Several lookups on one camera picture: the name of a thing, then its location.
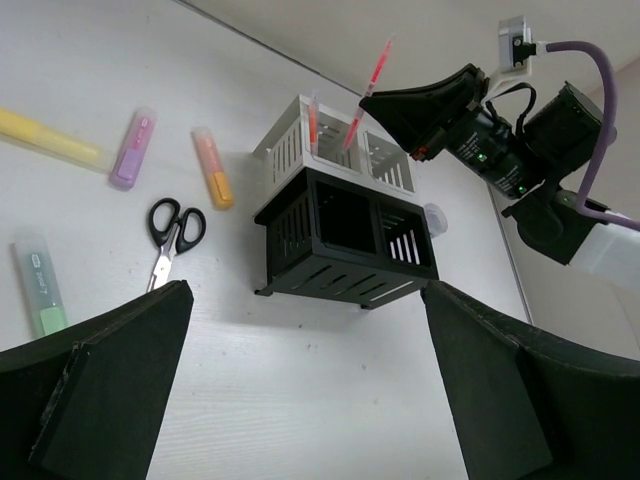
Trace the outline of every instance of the purple highlighter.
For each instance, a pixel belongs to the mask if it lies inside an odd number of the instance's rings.
[[[109,176],[109,182],[114,187],[130,190],[135,185],[157,118],[157,113],[149,107],[142,107],[136,111],[118,160]]]

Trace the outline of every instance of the black basket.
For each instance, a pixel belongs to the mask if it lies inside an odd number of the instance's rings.
[[[422,208],[316,170],[300,171],[255,221],[267,227],[259,295],[373,309],[438,278]]]

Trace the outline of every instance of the tabletop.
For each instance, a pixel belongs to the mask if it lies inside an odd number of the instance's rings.
[[[372,312],[275,294],[255,146],[295,95],[349,113],[357,98],[169,0],[0,0],[0,105],[116,151],[134,110],[158,123],[136,186],[0,141],[0,349],[33,340],[10,253],[47,238],[70,323],[146,289],[157,257],[145,227],[162,197],[196,206],[207,235],[170,279],[195,298],[150,479],[462,479],[460,448],[416,293]],[[189,132],[216,136],[236,205],[215,211]],[[524,309],[489,192],[442,155],[418,165],[425,202],[450,229],[441,278],[516,318]]]

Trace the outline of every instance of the white basket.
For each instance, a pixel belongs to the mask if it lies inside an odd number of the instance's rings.
[[[383,131],[361,128],[344,151],[351,118],[324,105],[318,114],[318,155],[312,155],[309,101],[298,96],[254,151],[264,164],[265,193],[258,211],[304,167],[422,205],[413,161],[393,139]]]

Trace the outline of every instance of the black cable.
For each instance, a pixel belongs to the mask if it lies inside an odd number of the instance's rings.
[[[516,137],[521,137],[524,134],[524,121],[527,118],[527,115],[531,113],[531,110],[533,110],[533,107],[536,104],[536,100],[538,99],[538,92],[536,92],[536,89],[533,88],[530,83],[520,82],[510,89],[505,90],[500,95],[493,97],[493,99],[495,100],[496,98],[502,97],[503,95],[508,95],[520,90],[529,90],[531,94],[529,95],[529,104],[527,105],[527,108],[524,109],[524,111],[520,114],[518,120],[516,121]],[[487,110],[489,110],[489,113],[491,113],[493,119],[496,120],[498,118],[498,112],[496,112],[493,104],[491,102],[487,102],[486,107]]]

